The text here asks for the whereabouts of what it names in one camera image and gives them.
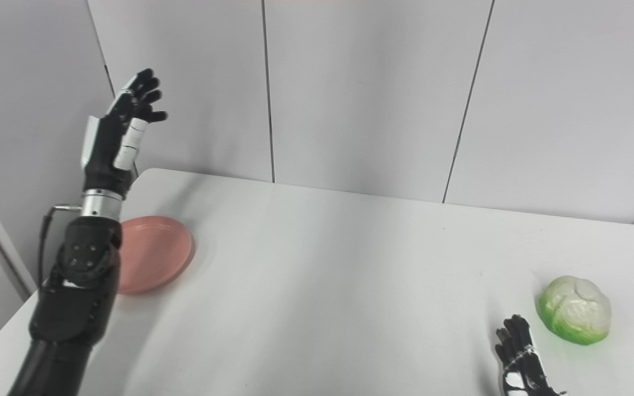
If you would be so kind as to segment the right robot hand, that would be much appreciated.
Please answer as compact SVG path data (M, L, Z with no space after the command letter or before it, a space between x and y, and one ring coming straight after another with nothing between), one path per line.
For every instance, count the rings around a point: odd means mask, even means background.
M530 324L514 314L496 329L495 352L501 362L503 395L566 395L557 392L548 382L539 353L533 343Z

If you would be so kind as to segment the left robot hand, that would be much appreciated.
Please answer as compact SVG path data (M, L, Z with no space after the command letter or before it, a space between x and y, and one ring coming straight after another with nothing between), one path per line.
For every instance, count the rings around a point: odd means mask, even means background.
M146 68L121 88L104 116L90 119L81 158L82 191L127 195L147 126L168 118L166 111L153 108L161 97L159 78Z

